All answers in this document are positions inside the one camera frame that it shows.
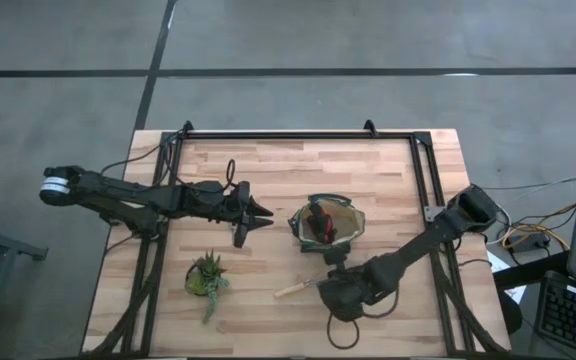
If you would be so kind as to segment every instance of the wooden tabletop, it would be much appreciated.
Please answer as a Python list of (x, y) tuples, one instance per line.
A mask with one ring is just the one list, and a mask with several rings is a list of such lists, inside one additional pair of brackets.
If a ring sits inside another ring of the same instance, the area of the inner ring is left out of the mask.
[[(430, 131), (444, 196), (448, 200), (469, 184), (459, 140), (452, 129)], [(136, 132), (130, 158), (156, 146), (160, 136), (161, 131)], [(235, 182), (250, 182), (256, 201), (275, 213), (275, 223), (249, 233), (244, 247), (236, 249), (232, 246), (228, 224), (196, 218), (171, 222), (151, 356), (374, 357), (445, 353), (428, 257), (406, 271), (401, 280), (399, 305), (390, 316), (358, 320), (361, 340), (351, 350), (337, 350), (328, 343), (325, 329), (329, 312), (316, 288), (280, 299), (273, 297), (279, 289), (328, 270), (321, 255), (300, 253), (299, 243), (287, 224), (287, 219), (306, 204), (309, 194), (342, 194), (365, 212), (366, 232), (353, 242), (349, 266), (395, 251), (423, 231), (407, 141), (185, 141), (180, 176), (186, 182), (212, 179), (223, 183), (226, 164), (231, 158), (237, 163)], [(151, 183), (155, 161), (156, 152), (128, 164), (125, 179)], [(430, 190), (425, 163), (424, 171)], [(127, 235), (125, 227), (113, 229), (108, 245)], [(131, 240), (106, 256), (84, 350), (101, 342), (128, 304), (138, 242)], [(222, 265), (227, 269), (224, 276), (231, 286), (220, 293), (217, 312), (204, 325), (201, 319), (207, 299), (187, 294), (184, 276), (192, 260), (210, 249), (221, 255)], [(459, 262), (486, 259), (482, 239), (464, 238), (457, 258)], [(481, 262), (465, 265), (461, 276), (470, 308), (495, 340), (510, 348), (488, 265)], [(383, 312), (392, 301), (393, 295), (372, 308), (366, 307), (366, 312)], [(451, 310), (459, 344), (457, 315), (454, 308)], [(137, 322), (135, 347), (141, 339), (142, 320)], [(354, 339), (354, 328), (350, 323), (333, 320), (332, 337), (339, 344), (350, 343)]]

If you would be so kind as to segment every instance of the potted plant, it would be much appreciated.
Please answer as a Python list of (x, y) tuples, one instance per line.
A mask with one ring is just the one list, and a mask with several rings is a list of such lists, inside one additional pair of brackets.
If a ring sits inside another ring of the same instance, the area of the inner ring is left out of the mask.
[(219, 267), (221, 256), (215, 260), (214, 251), (193, 261), (193, 265), (186, 273), (186, 292), (196, 296), (208, 296), (208, 310), (204, 315), (203, 323), (208, 323), (217, 308), (217, 290), (229, 285), (228, 279), (221, 277), (226, 270)]

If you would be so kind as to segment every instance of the concrete floor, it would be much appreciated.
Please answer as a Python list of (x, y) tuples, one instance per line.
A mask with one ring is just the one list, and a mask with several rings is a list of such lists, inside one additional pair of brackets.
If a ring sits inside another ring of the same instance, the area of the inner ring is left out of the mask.
[[(0, 70), (148, 68), (164, 7), (0, 1)], [(576, 66), (576, 1), (179, 0), (162, 62), (382, 66)], [(144, 82), (0, 79), (0, 232), (50, 247), (44, 263), (18, 261), (0, 311), (0, 358), (78, 352), (108, 228), (84, 209), (42, 204), (42, 171), (125, 158)], [(358, 128), (365, 119), (457, 128), (470, 178), (482, 186), (576, 175), (576, 76), (159, 79), (146, 128), (185, 120), (200, 129)], [(517, 193), (492, 194), (503, 204)], [(508, 210), (548, 213), (575, 200), (572, 183)], [(537, 293), (522, 302), (527, 317)], [(557, 354), (528, 329), (512, 340), (518, 353)]]

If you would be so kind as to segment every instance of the succulent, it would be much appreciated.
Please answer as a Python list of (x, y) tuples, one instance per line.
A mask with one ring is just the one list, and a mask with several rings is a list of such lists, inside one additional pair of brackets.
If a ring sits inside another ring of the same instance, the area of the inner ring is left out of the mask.
[(217, 308), (217, 290), (229, 285), (228, 280), (221, 277), (226, 270), (219, 267), (220, 261), (221, 256), (215, 260), (213, 250), (210, 254), (206, 252), (204, 257), (194, 262), (196, 270), (186, 279), (185, 288), (188, 293), (199, 296), (208, 295), (209, 304), (208, 311), (204, 315), (204, 324), (208, 322)]

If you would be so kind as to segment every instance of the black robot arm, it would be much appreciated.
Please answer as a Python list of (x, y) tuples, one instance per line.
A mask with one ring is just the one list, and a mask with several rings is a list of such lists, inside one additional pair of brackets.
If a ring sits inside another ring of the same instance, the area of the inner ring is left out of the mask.
[(333, 316), (352, 321), (364, 316), (362, 304), (373, 305), (399, 287), (406, 269), (465, 232), (481, 232), (496, 219), (497, 205), (479, 187), (471, 185), (439, 213), (428, 228), (399, 250), (373, 257), (365, 264), (333, 270), (318, 285), (319, 295)]
[(248, 231), (273, 223), (261, 217), (273, 213), (254, 201), (247, 181), (235, 184), (224, 195), (226, 189), (218, 181), (148, 187), (105, 177), (79, 166), (46, 168), (44, 176), (39, 197), (46, 204), (83, 206), (99, 213), (109, 224), (125, 223), (140, 237), (158, 235), (161, 217), (194, 216), (233, 224), (234, 246), (241, 248)]

